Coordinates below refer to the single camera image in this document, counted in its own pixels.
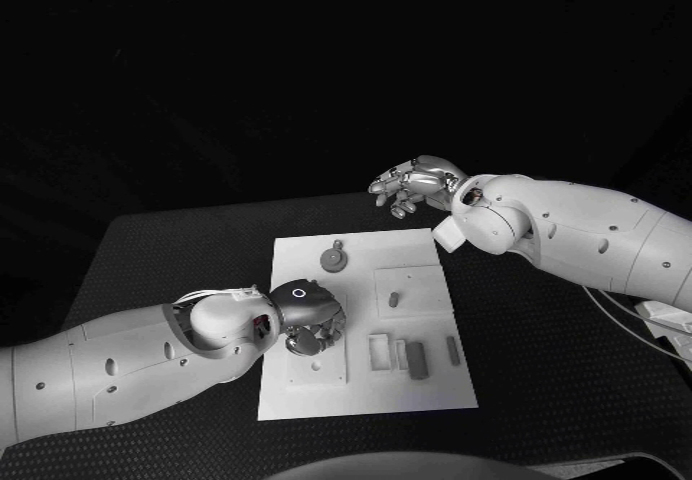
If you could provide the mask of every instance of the white platform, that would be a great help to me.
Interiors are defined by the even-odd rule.
[[[342,272],[327,273],[320,255],[337,239],[349,262]],[[258,420],[476,408],[431,230],[277,239],[271,288],[300,278],[317,280],[345,304],[345,341],[304,358],[285,350],[280,337],[264,355]],[[388,305],[394,289],[401,295],[397,308]],[[372,371],[369,338],[378,334],[388,338],[389,371]],[[458,366],[451,365],[448,336],[457,340]],[[424,344],[424,380],[411,380],[408,370],[398,368],[398,340]]]

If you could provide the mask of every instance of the cable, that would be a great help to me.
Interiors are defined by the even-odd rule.
[[[598,290],[598,291],[606,296],[606,298],[616,304],[616,306],[620,308],[620,310],[627,312],[633,317],[639,318],[640,320],[643,320],[647,323],[652,323],[653,325],[657,325],[660,328],[666,328],[668,330],[672,330],[673,332],[689,335],[691,332],[686,332],[685,330],[681,330],[679,328],[670,327],[665,323],[660,323],[656,320],[652,320],[650,318],[646,318],[642,315],[639,315],[637,313],[634,313],[629,308],[626,308],[623,306],[623,304],[603,290]]]
[[[616,319],[616,317],[610,314],[610,312],[603,308],[603,305],[598,303],[598,300],[594,298],[591,295],[591,292],[588,291],[587,287],[581,287],[584,291],[587,292],[587,295],[591,297],[591,300],[595,303],[595,306],[601,309],[603,313],[608,316],[608,318],[616,322],[617,326],[642,342],[644,342],[652,348],[655,348],[659,352],[665,353],[669,357],[673,357],[678,360],[682,360],[683,362],[692,363],[692,360],[688,360],[686,358],[681,357],[679,355],[675,355],[673,353],[668,352],[663,350],[657,345],[655,345],[646,338],[640,337]]]

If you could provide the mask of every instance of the black background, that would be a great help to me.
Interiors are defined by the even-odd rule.
[[[118,215],[363,191],[420,154],[692,216],[686,2],[464,8],[6,12],[3,344],[59,329]]]

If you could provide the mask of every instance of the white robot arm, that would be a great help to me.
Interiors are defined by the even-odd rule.
[[[303,279],[268,295],[195,292],[0,349],[0,455],[43,435],[131,422],[235,380],[283,333],[293,353],[316,355],[345,321],[332,293]]]
[[[428,204],[451,212],[433,235],[451,253],[522,255],[571,282],[643,297],[692,312],[692,223],[630,195],[523,175],[469,177],[428,155],[371,184],[378,206],[397,195],[392,214]]]

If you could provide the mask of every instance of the table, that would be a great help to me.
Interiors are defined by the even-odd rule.
[[[444,217],[421,206],[398,220],[366,193],[118,217],[63,329],[195,290],[268,291],[277,237],[434,228]],[[260,360],[138,421],[13,446],[0,477],[249,479],[336,456],[417,450],[516,465],[644,453],[692,478],[692,392],[668,357],[520,256],[470,244],[438,252],[480,408],[258,422]]]

